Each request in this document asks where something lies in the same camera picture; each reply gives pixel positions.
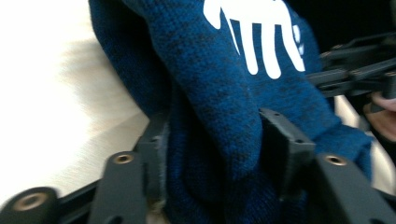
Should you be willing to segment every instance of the finger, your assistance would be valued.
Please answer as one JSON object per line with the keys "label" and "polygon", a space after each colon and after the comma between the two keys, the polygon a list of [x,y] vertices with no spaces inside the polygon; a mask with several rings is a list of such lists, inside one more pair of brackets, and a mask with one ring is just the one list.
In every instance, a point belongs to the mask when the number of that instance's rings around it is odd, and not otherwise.
{"label": "finger", "polygon": [[227,17],[227,15],[225,15],[225,18],[227,20],[228,27],[230,28],[231,36],[233,37],[233,45],[235,46],[235,49],[238,52],[238,54],[241,55],[241,53],[239,52],[238,45],[236,44],[235,33],[233,32],[233,26],[231,25],[231,20],[230,18]]}
{"label": "finger", "polygon": [[253,45],[253,24],[251,22],[241,21],[242,46],[244,47],[245,59],[247,61],[247,70],[251,75],[256,75],[259,71],[257,65],[256,53]]}
{"label": "finger", "polygon": [[396,111],[396,99],[385,99],[382,97],[381,92],[374,92],[372,100],[376,105],[379,105],[387,110]]}
{"label": "finger", "polygon": [[377,113],[367,113],[366,118],[382,136],[391,142],[396,142],[396,113],[383,110]]}
{"label": "finger", "polygon": [[275,26],[266,22],[262,24],[262,58],[268,76],[279,78],[281,71],[275,51]]}
{"label": "finger", "polygon": [[209,21],[210,24],[216,29],[219,29],[221,27],[220,11],[220,0],[205,0],[204,15],[207,21]]}
{"label": "finger", "polygon": [[300,52],[297,49],[296,43],[294,42],[292,31],[291,21],[285,21],[282,24],[282,36],[286,52],[289,54],[289,57],[291,58],[291,61],[293,62],[297,71],[303,72],[305,71],[304,62],[300,56]]}

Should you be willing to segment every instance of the white logo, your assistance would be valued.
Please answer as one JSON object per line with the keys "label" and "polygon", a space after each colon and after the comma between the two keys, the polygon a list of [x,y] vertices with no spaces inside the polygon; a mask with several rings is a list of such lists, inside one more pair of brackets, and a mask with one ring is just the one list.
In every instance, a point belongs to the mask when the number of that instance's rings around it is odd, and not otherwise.
{"label": "white logo", "polygon": [[253,45],[253,23],[262,25],[262,57],[265,70],[270,78],[276,79],[281,75],[275,50],[276,25],[281,26],[283,44],[294,67],[300,72],[305,70],[303,59],[300,56],[300,53],[304,53],[304,45],[297,49],[293,39],[294,33],[296,41],[300,43],[300,29],[296,25],[291,26],[288,8],[282,0],[205,0],[204,15],[216,29],[221,26],[221,10],[227,19],[238,54],[240,54],[239,48],[236,45],[231,20],[240,22],[242,46],[245,52],[247,70],[251,75],[256,75],[259,71]]}

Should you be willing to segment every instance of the blue knit fabric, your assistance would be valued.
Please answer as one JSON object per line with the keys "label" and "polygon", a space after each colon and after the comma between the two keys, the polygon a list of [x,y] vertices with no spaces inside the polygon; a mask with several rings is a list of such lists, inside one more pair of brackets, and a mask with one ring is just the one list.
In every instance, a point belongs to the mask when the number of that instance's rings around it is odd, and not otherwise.
{"label": "blue knit fabric", "polygon": [[227,0],[90,1],[94,31],[139,106],[149,116],[171,110],[165,210],[174,224],[304,220],[304,201],[281,203],[262,169],[262,152],[275,148],[262,148],[261,107],[370,176],[371,139],[342,125],[305,79],[320,70],[306,22],[281,0],[235,2],[262,14],[240,19]]}

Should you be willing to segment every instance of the hand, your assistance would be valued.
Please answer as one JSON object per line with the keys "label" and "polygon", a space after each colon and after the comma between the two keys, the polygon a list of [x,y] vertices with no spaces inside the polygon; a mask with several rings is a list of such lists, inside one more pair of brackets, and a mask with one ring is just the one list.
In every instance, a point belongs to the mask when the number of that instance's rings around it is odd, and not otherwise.
{"label": "hand", "polygon": [[379,105],[386,110],[396,111],[396,99],[385,99],[382,97],[381,92],[373,93],[372,100],[376,105]]}
{"label": "hand", "polygon": [[283,44],[294,67],[300,72],[305,70],[303,59],[300,56],[300,53],[304,53],[304,46],[297,49],[293,38],[294,31],[296,41],[300,42],[300,30],[298,26],[291,25],[288,8],[282,0],[205,0],[205,17],[216,29],[221,26],[221,10],[223,10],[227,19],[233,43],[238,53],[240,52],[236,44],[231,20],[240,22],[242,46],[245,52],[247,70],[251,75],[256,75],[259,71],[253,44],[253,23],[262,25],[262,57],[270,78],[276,79],[281,75],[276,57],[276,25],[281,26]]}
{"label": "hand", "polygon": [[372,101],[385,110],[371,113],[371,105],[366,105],[364,107],[366,118],[385,138],[391,142],[396,142],[396,99],[387,100],[381,96],[380,92],[375,92],[372,94]]}

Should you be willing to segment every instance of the black plastic bracket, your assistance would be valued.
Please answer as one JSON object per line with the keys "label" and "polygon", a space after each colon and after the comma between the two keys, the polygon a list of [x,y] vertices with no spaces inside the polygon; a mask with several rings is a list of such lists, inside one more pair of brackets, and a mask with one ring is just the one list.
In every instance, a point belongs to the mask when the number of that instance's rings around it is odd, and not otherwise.
{"label": "black plastic bracket", "polygon": [[93,200],[89,224],[146,223],[142,158],[128,151],[107,160]]}
{"label": "black plastic bracket", "polygon": [[[396,215],[354,162],[333,154],[318,154],[309,188],[309,223],[393,224]],[[324,205],[320,216],[318,207]]]}
{"label": "black plastic bracket", "polygon": [[314,159],[315,144],[283,115],[263,108],[260,115],[266,172],[281,200],[298,199],[305,182],[302,173]]}
{"label": "black plastic bracket", "polygon": [[134,151],[142,156],[145,170],[145,191],[151,203],[163,202],[166,199],[168,119],[168,112],[161,112],[151,117],[145,133],[134,147]]}
{"label": "black plastic bracket", "polygon": [[321,55],[324,72],[307,75],[325,97],[382,91],[396,98],[396,33],[355,39]]}

